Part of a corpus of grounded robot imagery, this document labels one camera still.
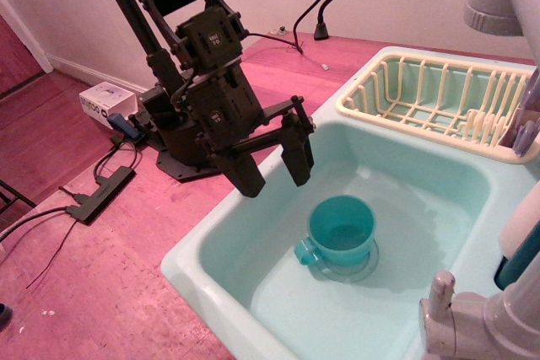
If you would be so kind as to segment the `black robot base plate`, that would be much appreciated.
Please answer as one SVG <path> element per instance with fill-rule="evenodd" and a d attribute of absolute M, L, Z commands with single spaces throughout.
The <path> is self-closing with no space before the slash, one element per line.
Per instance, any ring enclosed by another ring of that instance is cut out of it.
<path fill-rule="evenodd" d="M 186 112 L 176 110 L 160 85 L 141 94 L 139 101 L 141 110 L 130 115 L 129 121 L 158 151 L 158 169 L 181 183 L 220 173 L 197 143 L 202 127 Z"/>

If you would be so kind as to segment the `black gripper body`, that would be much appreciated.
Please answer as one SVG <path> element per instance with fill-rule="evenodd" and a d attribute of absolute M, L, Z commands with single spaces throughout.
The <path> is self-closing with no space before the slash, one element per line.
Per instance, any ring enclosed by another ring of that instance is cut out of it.
<path fill-rule="evenodd" d="M 202 127 L 197 143 L 211 154 L 252 153 L 279 143 L 283 115 L 305 117 L 303 99 L 260 106 L 238 61 L 191 85 L 183 100 L 191 118 Z"/>

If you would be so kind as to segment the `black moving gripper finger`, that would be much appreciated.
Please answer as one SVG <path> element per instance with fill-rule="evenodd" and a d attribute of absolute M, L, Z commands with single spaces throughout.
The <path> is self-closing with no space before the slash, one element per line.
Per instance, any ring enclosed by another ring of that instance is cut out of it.
<path fill-rule="evenodd" d="M 292 111 L 283 115 L 278 136 L 283 149 L 281 158 L 297 186 L 304 185 L 311 177 L 314 159 L 309 135 L 314 130 L 309 117 L 300 117 Z"/>

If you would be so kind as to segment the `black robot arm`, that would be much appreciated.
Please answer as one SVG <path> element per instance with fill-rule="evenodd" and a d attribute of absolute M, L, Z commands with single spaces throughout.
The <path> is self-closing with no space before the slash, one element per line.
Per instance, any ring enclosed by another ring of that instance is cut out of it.
<path fill-rule="evenodd" d="M 181 181 L 222 174 L 243 195 L 264 179 L 255 152 L 280 146 L 296 185 L 311 176 L 315 130 L 294 96 L 263 107 L 241 68 L 247 31 L 224 0 L 115 0 L 156 84 L 132 128 L 159 146 L 158 167 Z"/>

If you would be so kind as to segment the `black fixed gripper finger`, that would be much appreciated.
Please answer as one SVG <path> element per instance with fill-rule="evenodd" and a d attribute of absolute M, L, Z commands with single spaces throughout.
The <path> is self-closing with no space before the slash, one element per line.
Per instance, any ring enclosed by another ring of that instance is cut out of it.
<path fill-rule="evenodd" d="M 249 153 L 220 154 L 219 169 L 243 196 L 257 197 L 265 185 L 265 180 Z"/>

